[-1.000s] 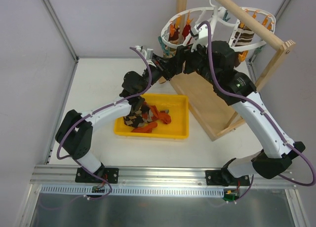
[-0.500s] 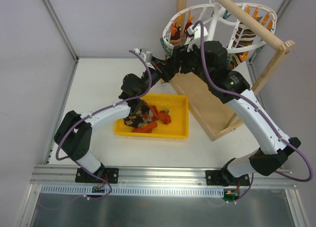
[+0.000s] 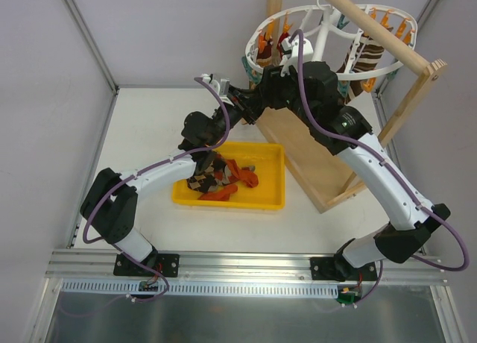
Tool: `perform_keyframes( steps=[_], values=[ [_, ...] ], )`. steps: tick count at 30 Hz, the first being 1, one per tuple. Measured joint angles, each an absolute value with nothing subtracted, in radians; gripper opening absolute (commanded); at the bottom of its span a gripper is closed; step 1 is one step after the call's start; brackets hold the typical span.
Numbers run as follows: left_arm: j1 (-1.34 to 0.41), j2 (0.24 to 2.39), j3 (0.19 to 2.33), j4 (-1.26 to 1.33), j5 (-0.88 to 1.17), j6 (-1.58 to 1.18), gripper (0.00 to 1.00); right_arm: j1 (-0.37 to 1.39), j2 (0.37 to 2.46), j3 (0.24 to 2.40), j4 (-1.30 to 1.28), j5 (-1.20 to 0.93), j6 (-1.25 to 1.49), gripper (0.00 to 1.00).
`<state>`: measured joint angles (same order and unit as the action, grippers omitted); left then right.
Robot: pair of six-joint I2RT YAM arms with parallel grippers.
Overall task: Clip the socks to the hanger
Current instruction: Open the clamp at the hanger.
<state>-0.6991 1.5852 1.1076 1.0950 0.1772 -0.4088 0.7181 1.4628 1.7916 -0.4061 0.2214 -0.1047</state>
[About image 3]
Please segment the grey argyle sock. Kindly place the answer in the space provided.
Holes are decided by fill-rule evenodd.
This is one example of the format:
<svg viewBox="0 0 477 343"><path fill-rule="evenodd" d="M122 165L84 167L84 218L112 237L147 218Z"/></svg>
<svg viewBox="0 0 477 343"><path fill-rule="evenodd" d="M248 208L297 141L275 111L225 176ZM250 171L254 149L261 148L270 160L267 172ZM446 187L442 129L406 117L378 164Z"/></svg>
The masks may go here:
<svg viewBox="0 0 477 343"><path fill-rule="evenodd" d="M219 186L228 186L238 182L249 188L259 185L254 166L240 167L235 160L229 160L220 154L212 162L212 171Z"/></svg>

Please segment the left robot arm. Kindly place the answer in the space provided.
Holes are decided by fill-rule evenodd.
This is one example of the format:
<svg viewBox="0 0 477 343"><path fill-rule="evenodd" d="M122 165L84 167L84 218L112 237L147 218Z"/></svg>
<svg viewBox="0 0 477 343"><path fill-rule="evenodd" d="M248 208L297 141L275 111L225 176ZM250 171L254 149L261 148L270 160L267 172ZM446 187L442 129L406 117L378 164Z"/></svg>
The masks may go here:
<svg viewBox="0 0 477 343"><path fill-rule="evenodd" d="M86 229L117 249L139 275L159 274L157 249L136 229L139 202L164 186L205 173L218 158L216 149L241 120L253 124L264 112L256 90L230 87L225 95L212 95L218 109L207 116L191 112L184 120L182 142L171 155L143 169L115 172L101 170L80 207Z"/></svg>

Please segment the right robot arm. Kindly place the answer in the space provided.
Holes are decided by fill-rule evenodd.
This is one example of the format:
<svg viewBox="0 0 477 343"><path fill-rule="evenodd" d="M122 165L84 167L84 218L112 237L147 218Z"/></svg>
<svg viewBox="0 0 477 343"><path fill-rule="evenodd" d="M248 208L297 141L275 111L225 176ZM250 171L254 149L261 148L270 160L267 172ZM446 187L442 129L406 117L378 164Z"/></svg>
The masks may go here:
<svg viewBox="0 0 477 343"><path fill-rule="evenodd" d="M304 63L302 78L295 68L287 75L281 75L281 70L279 66L263 70L258 89L264 106L288 108L308 127L316 142L363 180L389 218L379 230L341 246L331 263L319 266L320 274L343 282L377 260L405 262L450 216L449 208L416 193L363 115L344 104L338 77L326 63Z"/></svg>

